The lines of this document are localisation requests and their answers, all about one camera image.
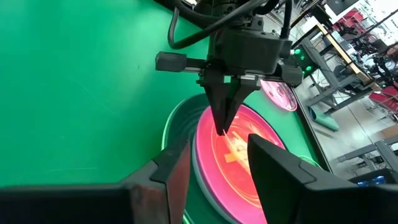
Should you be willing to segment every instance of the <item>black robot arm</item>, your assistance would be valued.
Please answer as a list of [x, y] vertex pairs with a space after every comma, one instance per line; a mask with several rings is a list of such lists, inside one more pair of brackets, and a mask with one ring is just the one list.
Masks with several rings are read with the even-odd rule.
[[207, 16], [220, 19], [196, 34], [174, 42], [178, 12], [183, 7], [176, 2], [168, 36], [169, 45], [174, 49], [187, 47], [210, 36], [207, 59], [159, 52], [156, 70], [198, 73], [197, 83], [205, 89], [216, 131], [223, 135], [228, 132], [244, 99], [260, 89], [260, 80], [297, 86], [302, 81], [302, 71], [299, 67], [280, 63], [281, 58], [290, 56], [292, 46], [287, 39], [292, 0], [286, 1], [287, 10], [280, 37], [264, 32], [263, 18], [256, 14], [267, 12], [275, 0], [218, 0], [212, 3], [213, 14]]

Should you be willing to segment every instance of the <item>green tablecloth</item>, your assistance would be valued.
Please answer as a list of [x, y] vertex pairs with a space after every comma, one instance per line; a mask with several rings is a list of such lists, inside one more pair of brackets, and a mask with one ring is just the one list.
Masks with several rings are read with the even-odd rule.
[[[0, 1], [0, 185], [117, 182], [154, 157], [173, 108], [203, 93], [195, 74], [155, 71], [171, 16], [151, 0]], [[181, 19], [176, 39], [198, 30]], [[245, 102], [313, 154], [297, 113], [261, 91]]]

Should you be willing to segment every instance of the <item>green bowl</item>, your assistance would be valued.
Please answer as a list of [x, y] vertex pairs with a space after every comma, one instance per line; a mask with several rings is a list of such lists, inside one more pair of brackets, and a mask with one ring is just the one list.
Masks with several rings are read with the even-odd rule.
[[[205, 94], [193, 96], [179, 103], [167, 119], [162, 149], [176, 141], [182, 133], [189, 134], [191, 145], [201, 114], [209, 106]], [[185, 206], [184, 224], [194, 223], [229, 223], [214, 208], [203, 193], [195, 175], [193, 163], [190, 167], [190, 180]]]

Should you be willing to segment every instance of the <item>plate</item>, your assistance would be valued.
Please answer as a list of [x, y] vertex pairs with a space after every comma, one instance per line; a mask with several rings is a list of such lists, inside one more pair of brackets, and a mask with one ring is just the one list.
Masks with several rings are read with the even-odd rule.
[[286, 83], [261, 80], [261, 88], [278, 107], [287, 111], [297, 109], [297, 100]]
[[285, 149], [266, 121], [244, 105], [238, 109], [228, 133], [218, 136], [211, 109], [207, 107], [198, 122], [195, 155], [201, 178], [218, 207], [239, 223], [263, 224], [266, 218], [251, 178], [247, 155], [248, 134], [251, 133]]

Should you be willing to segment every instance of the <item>floor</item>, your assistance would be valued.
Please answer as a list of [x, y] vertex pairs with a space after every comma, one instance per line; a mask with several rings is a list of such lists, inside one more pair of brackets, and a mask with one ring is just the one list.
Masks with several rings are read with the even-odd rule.
[[[294, 10], [292, 19], [295, 19], [298, 14], [298, 10]], [[276, 30], [279, 32], [280, 21], [283, 20], [282, 15], [283, 13], [273, 13], [265, 17], [265, 31], [270, 32]], [[291, 30], [290, 40], [295, 41], [301, 37], [303, 32], [301, 32], [298, 27], [303, 23], [304, 21], [300, 22]], [[333, 58], [328, 61], [328, 65], [333, 69], [338, 65], [338, 61]], [[316, 71], [314, 74], [318, 83], [326, 85], [320, 71]], [[307, 77], [303, 83], [296, 88], [298, 98], [304, 105], [306, 101], [319, 94], [315, 87], [310, 87], [311, 84], [312, 81], [310, 77]], [[345, 97], [346, 96], [342, 93], [337, 93], [337, 95], [335, 95], [337, 102], [343, 101]], [[333, 113], [333, 119], [335, 119], [340, 126], [340, 130], [337, 132], [333, 132], [311, 121], [311, 125], [326, 154], [326, 158], [329, 160], [333, 173], [343, 179], [350, 179], [354, 176], [365, 174], [369, 172], [369, 169], [367, 167], [358, 168], [356, 164], [362, 162], [362, 159], [358, 158], [350, 161], [338, 162], [336, 158], [385, 138], [381, 131], [394, 125], [393, 120], [390, 118], [381, 119], [385, 117], [385, 114], [380, 109], [367, 110], [367, 108], [373, 105], [374, 103], [368, 97], [365, 97]], [[314, 107], [323, 111], [329, 108], [327, 105], [321, 103]]]

